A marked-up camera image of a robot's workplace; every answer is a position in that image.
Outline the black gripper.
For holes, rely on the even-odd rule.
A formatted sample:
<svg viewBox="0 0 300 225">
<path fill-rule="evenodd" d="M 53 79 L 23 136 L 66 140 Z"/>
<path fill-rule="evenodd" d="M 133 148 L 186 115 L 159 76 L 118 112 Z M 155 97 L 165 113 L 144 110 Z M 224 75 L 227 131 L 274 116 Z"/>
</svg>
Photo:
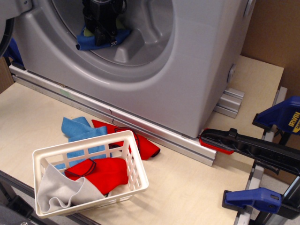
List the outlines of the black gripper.
<svg viewBox="0 0 300 225">
<path fill-rule="evenodd" d="M 112 44 L 118 35 L 116 19 L 125 13 L 125 0 L 83 0 L 85 26 L 93 32 L 95 45 Z"/>
</svg>

